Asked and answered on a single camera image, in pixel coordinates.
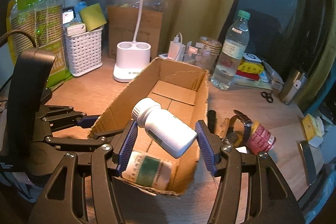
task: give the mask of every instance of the silver bolt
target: silver bolt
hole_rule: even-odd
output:
[[[68,152],[68,153],[66,153],[66,155],[67,155],[68,158],[73,158],[75,156],[75,153]]]
[[[259,157],[261,157],[263,159],[265,159],[265,158],[268,157],[268,154],[266,152],[264,152],[264,151],[259,152],[258,155],[259,155]]]
[[[232,145],[223,144],[222,148],[223,148],[224,151],[230,152],[232,150]]]
[[[112,146],[110,144],[103,144],[101,146],[101,149],[104,150],[104,151],[108,151],[112,148]]]

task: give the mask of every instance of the green stripe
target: green stripe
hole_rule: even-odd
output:
[[[136,183],[145,187],[152,187],[160,162],[158,159],[146,156],[141,165]]]

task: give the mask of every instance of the cardboard box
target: cardboard box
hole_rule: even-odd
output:
[[[194,129],[198,120],[207,122],[208,71],[171,60],[154,59],[99,117],[90,134],[124,128],[131,119],[133,107],[143,98],[150,97],[181,121]],[[174,159],[155,143],[143,128],[138,129],[134,151],[145,153],[173,165],[166,191],[136,185],[119,178],[142,191],[182,195],[193,181],[200,151],[197,141],[179,159]]]
[[[139,10],[136,8],[107,6],[107,11],[109,17],[109,58],[115,58],[117,44],[133,40]],[[137,41],[147,42],[152,46],[152,60],[158,54],[161,23],[162,13],[149,10],[142,11]]]

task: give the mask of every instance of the plastic bag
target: plastic bag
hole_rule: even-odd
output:
[[[12,0],[7,9],[7,31],[21,29],[34,37],[39,48],[55,54],[47,87],[72,77],[66,66],[62,5],[63,0]],[[20,34],[10,36],[8,45],[14,64],[22,51],[33,47]]]

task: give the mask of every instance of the wooden table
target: wooden table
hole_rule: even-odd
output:
[[[126,84],[113,80],[113,66],[114,60],[104,58],[100,69],[66,82],[54,92],[48,104],[72,105],[75,110],[84,111],[88,115],[102,113],[126,86]],[[269,104],[261,97],[260,92],[260,89],[247,88],[221,91],[209,84],[209,109],[217,112],[216,131],[219,130],[220,121],[234,115],[233,109],[242,111],[252,120],[258,120],[276,136],[277,141],[272,158],[295,197],[299,199],[308,189],[297,146],[297,141],[304,139],[304,131],[300,122],[303,115],[295,104],[285,106],[278,99],[275,99],[273,104]],[[85,139],[87,134],[88,130],[69,128],[57,132],[54,136]],[[312,151],[316,168],[320,170],[323,165],[322,155],[319,150],[313,149]],[[94,222],[89,179],[87,183],[88,213],[90,221]],[[127,223],[204,224],[209,218],[215,200],[219,178],[215,179],[210,175],[201,159],[194,182],[180,198],[150,196],[120,181],[115,183],[117,198]],[[241,205],[236,223],[241,223],[244,219],[247,185],[246,176],[243,176]]]

